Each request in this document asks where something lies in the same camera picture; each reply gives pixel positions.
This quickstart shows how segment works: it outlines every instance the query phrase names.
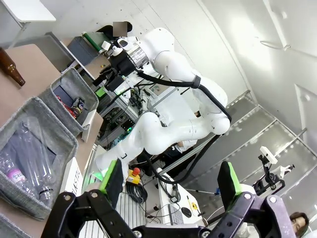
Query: dark hair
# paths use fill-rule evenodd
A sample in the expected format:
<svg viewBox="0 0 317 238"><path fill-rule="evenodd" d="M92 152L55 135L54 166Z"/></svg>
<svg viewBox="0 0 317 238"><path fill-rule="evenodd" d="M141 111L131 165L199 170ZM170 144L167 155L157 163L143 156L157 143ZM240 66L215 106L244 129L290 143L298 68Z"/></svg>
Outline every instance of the dark hair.
<svg viewBox="0 0 317 238"><path fill-rule="evenodd" d="M306 233L306 231L308 229L308 225L309 225L309 219L308 219L307 215L303 212L294 212L293 214L291 214L289 216L289 219L291 219L291 221L292 221L292 220L295 220L296 218L300 218L300 217L303 217L305 219L305 225L297 231L296 235L299 237L302 237Z"/></svg>

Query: computer mouse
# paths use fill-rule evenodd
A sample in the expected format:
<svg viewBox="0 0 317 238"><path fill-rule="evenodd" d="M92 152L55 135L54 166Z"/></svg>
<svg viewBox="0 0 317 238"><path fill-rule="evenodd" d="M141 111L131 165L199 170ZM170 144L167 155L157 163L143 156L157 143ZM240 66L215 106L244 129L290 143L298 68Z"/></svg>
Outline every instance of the computer mouse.
<svg viewBox="0 0 317 238"><path fill-rule="evenodd" d="M188 218L192 216L192 212L187 207L182 207L181 211Z"/></svg>

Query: bolt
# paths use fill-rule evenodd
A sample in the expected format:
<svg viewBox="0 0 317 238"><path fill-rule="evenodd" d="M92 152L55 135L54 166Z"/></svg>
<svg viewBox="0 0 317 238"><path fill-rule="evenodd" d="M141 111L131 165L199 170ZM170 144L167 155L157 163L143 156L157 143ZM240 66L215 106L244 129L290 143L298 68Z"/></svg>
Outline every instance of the bolt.
<svg viewBox="0 0 317 238"><path fill-rule="evenodd" d="M135 236L136 236L137 238L142 238L142 233L141 233L141 232L139 232L139 231L134 231L133 233L135 234Z"/></svg>
<svg viewBox="0 0 317 238"><path fill-rule="evenodd" d="M275 197L270 197L269 198L270 202L275 203L276 202L276 198Z"/></svg>
<svg viewBox="0 0 317 238"><path fill-rule="evenodd" d="M95 192L93 192L93 193L91 194L91 196L92 196L93 198L95 198L95 197L98 197L98 194L96 194Z"/></svg>
<svg viewBox="0 0 317 238"><path fill-rule="evenodd" d="M249 193L246 193L246 194L244 194L244 198L249 200L249 199L251 199L251 195Z"/></svg>
<svg viewBox="0 0 317 238"><path fill-rule="evenodd" d="M202 238L206 238L207 236L209 236L209 234L210 234L210 232L207 232L207 231L203 232Z"/></svg>

